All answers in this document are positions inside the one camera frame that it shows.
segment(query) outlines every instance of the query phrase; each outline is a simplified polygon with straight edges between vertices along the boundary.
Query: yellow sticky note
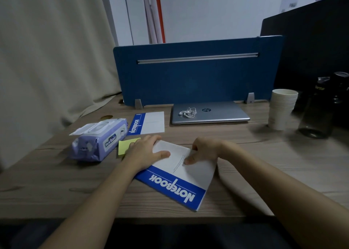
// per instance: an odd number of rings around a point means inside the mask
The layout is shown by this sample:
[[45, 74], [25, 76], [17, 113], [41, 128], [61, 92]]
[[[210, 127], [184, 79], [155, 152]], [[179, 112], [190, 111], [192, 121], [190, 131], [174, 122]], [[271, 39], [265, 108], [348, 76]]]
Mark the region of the yellow sticky note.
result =
[[119, 150], [118, 150], [118, 154], [122, 155], [125, 154], [126, 150], [129, 148], [130, 143], [131, 142], [136, 142], [137, 140], [139, 140], [140, 138], [135, 138], [135, 139], [131, 139], [131, 140], [121, 140], [119, 141]]

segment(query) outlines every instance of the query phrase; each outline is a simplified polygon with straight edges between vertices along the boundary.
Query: silver laptop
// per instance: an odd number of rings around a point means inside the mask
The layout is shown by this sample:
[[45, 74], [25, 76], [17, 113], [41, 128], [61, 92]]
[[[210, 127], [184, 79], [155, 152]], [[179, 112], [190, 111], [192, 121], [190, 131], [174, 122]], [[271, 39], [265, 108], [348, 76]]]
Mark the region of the silver laptop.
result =
[[[185, 111], [189, 107], [191, 109], [196, 109], [195, 117], [188, 118], [183, 114], [179, 114], [181, 111]], [[233, 101], [173, 105], [172, 124], [175, 125], [249, 120], [250, 117]]]

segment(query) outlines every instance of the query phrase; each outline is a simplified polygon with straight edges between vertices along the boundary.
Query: earphones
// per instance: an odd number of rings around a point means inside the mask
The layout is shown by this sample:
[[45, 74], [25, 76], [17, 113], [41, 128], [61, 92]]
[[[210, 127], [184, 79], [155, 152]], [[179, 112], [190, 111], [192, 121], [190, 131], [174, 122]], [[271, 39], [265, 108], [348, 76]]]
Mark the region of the earphones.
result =
[[196, 115], [196, 108], [195, 107], [193, 107], [193, 108], [189, 107], [187, 110], [179, 112], [179, 114], [180, 115], [184, 115], [187, 118], [193, 118]]

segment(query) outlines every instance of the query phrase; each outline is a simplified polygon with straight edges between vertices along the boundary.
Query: curtain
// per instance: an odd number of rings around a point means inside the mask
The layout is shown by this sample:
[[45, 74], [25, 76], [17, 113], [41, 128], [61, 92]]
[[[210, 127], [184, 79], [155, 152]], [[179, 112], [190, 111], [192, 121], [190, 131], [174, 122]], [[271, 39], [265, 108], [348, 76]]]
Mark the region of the curtain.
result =
[[102, 0], [0, 0], [0, 167], [120, 92]]

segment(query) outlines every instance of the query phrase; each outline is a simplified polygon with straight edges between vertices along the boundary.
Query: stack of paper cups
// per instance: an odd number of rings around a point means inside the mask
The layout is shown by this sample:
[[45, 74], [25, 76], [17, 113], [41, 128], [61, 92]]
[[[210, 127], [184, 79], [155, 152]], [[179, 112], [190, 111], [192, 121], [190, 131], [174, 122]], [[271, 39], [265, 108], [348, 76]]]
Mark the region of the stack of paper cups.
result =
[[296, 104], [298, 92], [288, 89], [275, 89], [269, 105], [268, 126], [273, 130], [284, 130], [294, 105]]

